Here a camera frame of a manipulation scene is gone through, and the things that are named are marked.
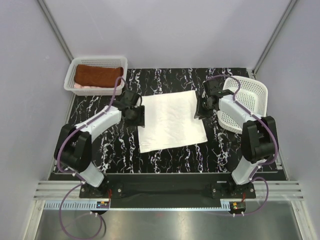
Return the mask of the pink towel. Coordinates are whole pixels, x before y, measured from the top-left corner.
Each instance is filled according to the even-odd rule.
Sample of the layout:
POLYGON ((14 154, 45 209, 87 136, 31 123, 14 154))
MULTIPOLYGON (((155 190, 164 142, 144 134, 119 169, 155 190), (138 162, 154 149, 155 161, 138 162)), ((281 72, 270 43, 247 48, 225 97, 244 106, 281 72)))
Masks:
POLYGON ((78 83, 74 83, 72 85, 72 87, 74 89, 80 89, 80 90, 90 90, 90 91, 98 91, 98 90, 102 90, 102 91, 109 91, 109 90, 113 90, 114 87, 98 87, 98 86, 88 86, 88 85, 80 85, 78 83))

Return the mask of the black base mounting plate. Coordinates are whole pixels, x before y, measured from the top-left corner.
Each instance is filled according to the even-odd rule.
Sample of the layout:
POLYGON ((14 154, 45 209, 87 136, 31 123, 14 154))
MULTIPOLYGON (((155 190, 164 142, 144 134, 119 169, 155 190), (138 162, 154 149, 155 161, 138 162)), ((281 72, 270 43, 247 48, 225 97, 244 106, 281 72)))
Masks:
POLYGON ((99 187, 85 184, 80 198, 114 199, 137 195, 196 195, 214 199, 255 199, 252 183, 236 186, 229 173, 112 173, 99 187))

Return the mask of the white towel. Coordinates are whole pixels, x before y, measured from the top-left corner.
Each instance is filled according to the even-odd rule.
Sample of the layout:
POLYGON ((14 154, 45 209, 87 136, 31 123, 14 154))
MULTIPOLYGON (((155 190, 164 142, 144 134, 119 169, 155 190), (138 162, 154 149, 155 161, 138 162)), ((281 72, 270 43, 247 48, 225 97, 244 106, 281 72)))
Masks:
POLYGON ((138 127, 140 153, 179 148, 208 141, 202 120, 194 118, 194 90, 142 97, 144 127, 138 127))

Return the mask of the right connector board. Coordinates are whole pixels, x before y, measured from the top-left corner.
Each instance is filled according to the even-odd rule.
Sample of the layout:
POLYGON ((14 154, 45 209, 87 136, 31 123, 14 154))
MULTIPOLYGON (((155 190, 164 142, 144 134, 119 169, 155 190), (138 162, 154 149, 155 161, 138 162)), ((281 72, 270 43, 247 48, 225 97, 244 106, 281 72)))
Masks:
POLYGON ((232 210, 239 210, 239 209, 245 209, 245 208, 246 208, 246 204, 243 201, 233 202, 231 205, 232 210))

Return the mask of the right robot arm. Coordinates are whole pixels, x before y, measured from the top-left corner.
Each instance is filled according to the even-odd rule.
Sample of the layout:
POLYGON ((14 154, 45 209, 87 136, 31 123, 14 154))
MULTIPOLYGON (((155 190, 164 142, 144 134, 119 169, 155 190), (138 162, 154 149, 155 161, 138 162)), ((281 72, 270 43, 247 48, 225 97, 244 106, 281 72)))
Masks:
POLYGON ((278 157, 279 144, 276 121, 272 116, 261 116, 250 111, 236 94, 241 89, 241 82, 229 75, 220 74, 203 83, 205 97, 196 97, 195 119, 208 119, 214 110, 229 115, 241 127, 242 158, 231 172, 227 181, 227 192, 232 198, 239 198, 254 181, 257 170, 270 165, 278 157), (219 88, 218 78, 231 78, 238 87, 235 92, 219 88))

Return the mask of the aluminium frame rail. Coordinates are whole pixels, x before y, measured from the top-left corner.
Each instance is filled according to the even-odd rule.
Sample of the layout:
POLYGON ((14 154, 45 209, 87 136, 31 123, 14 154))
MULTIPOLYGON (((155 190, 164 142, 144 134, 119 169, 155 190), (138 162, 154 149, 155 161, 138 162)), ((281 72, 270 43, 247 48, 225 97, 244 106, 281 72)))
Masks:
MULTIPOLYGON (((66 193, 78 185, 78 181, 40 181, 36 187, 34 200, 61 200, 66 193)), ((268 181, 253 183, 257 200, 262 200, 266 194, 270 201, 303 201, 304 196, 297 181, 268 181)))

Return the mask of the white rectangular mesh basket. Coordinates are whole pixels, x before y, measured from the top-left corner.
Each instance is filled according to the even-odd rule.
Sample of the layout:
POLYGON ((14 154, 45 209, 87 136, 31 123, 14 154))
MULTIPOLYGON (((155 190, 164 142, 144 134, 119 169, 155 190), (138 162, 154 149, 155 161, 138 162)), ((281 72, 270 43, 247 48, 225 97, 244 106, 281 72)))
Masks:
POLYGON ((128 60, 124 56, 99 55, 76 57, 71 61, 64 79, 64 89, 77 96, 121 95, 126 79, 128 60))

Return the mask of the left connector board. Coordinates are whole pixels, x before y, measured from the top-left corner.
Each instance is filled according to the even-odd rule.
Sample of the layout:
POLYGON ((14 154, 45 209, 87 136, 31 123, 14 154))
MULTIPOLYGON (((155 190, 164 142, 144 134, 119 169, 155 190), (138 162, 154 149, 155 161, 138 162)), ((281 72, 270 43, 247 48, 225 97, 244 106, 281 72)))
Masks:
POLYGON ((99 209, 109 209, 110 208, 110 200, 102 200, 97 201, 96 207, 99 209))

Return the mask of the white oval laundry basket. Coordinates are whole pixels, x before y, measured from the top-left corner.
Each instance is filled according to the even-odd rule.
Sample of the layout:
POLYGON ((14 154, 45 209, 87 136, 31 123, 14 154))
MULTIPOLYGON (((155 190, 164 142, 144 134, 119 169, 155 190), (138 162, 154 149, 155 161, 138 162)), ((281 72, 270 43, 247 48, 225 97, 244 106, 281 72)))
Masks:
MULTIPOLYGON (((255 115, 265 117, 268 105, 267 87, 263 83, 248 77, 234 77, 240 82, 240 90, 236 94, 236 99, 255 115)), ((235 134, 242 134, 241 127, 228 114, 218 111, 217 117, 220 127, 235 134)))

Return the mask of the connector board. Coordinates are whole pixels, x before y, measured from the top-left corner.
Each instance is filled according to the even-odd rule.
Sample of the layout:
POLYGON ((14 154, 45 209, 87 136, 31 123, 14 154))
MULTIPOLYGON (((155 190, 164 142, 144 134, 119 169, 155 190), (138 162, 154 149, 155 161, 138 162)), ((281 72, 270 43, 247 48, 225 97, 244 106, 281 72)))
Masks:
POLYGON ((233 202, 231 205, 232 210, 239 210, 239 209, 245 209, 245 208, 246 208, 246 204, 243 201, 233 202))
POLYGON ((99 209, 109 209, 110 208, 110 200, 102 200, 97 201, 96 207, 99 209))

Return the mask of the brown towel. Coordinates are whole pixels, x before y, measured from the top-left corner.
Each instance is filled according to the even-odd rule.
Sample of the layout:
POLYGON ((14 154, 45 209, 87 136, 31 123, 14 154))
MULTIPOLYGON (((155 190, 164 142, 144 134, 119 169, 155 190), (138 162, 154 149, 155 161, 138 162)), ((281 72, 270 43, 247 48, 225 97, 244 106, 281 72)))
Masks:
POLYGON ((122 67, 109 68, 79 64, 76 67, 74 83, 83 86, 112 88, 115 87, 117 78, 123 77, 123 74, 122 67))

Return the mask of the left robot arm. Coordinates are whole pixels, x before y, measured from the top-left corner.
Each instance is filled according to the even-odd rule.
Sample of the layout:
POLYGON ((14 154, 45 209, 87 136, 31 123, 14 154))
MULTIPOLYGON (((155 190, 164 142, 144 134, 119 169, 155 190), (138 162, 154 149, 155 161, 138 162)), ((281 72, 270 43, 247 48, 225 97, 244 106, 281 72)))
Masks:
POLYGON ((59 171, 66 166, 82 182, 89 184, 90 192, 97 198, 108 193, 105 176, 92 162, 93 142, 110 127, 123 122, 128 127, 145 126, 145 106, 142 96, 126 90, 120 100, 113 97, 96 115, 76 125, 65 124, 59 133, 54 159, 59 171))

